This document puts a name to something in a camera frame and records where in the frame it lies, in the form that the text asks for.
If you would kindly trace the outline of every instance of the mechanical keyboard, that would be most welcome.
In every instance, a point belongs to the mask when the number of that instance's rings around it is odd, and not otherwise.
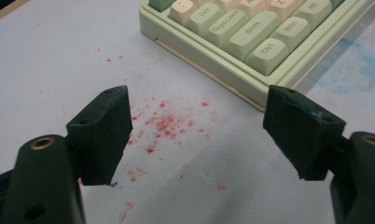
[[[141,32],[250,105],[295,88],[375,0],[145,0]]]

